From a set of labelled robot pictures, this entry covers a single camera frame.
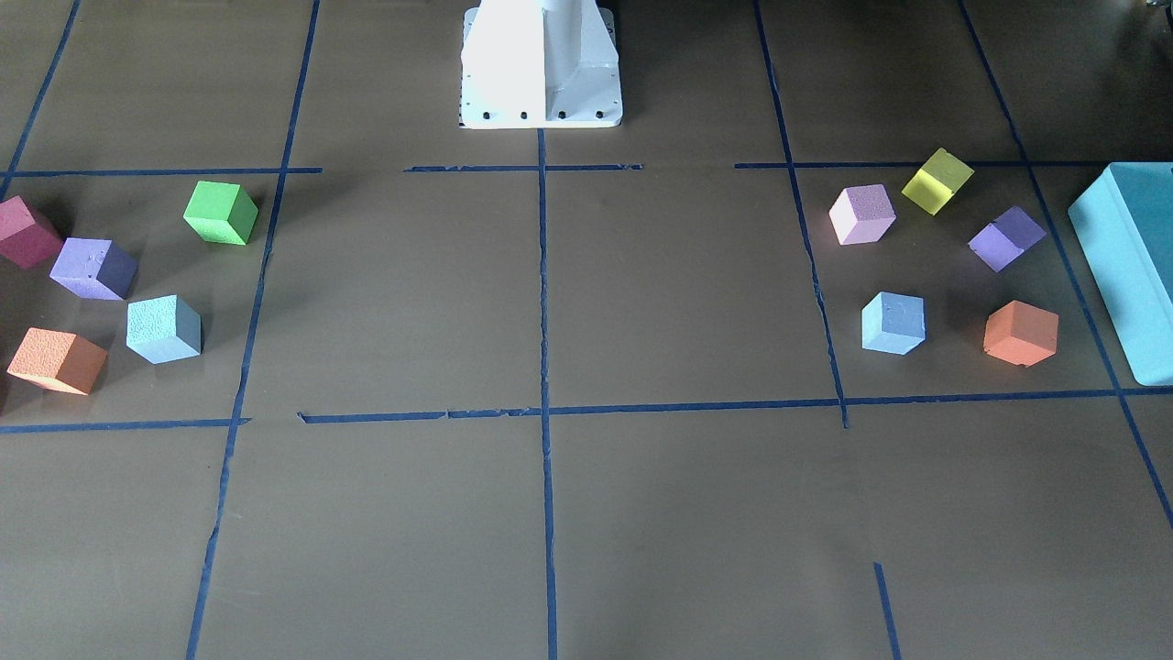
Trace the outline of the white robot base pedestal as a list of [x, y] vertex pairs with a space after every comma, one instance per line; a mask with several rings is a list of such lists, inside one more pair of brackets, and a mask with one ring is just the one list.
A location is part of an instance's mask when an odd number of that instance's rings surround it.
[[595, 1], [482, 1], [465, 11], [457, 122], [465, 129], [621, 124], [619, 46]]

